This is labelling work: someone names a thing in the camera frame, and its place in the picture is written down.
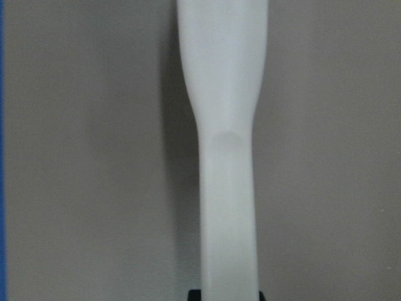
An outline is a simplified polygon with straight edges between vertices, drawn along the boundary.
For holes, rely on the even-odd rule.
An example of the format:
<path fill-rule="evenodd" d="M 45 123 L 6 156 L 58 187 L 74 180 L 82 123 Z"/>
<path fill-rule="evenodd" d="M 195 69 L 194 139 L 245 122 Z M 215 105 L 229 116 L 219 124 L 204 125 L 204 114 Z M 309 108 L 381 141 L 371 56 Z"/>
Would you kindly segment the beige hand brush black bristles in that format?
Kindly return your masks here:
<path fill-rule="evenodd" d="M 199 141 L 202 300 L 258 300 L 253 120 L 267 1 L 178 1 L 180 57 Z"/>

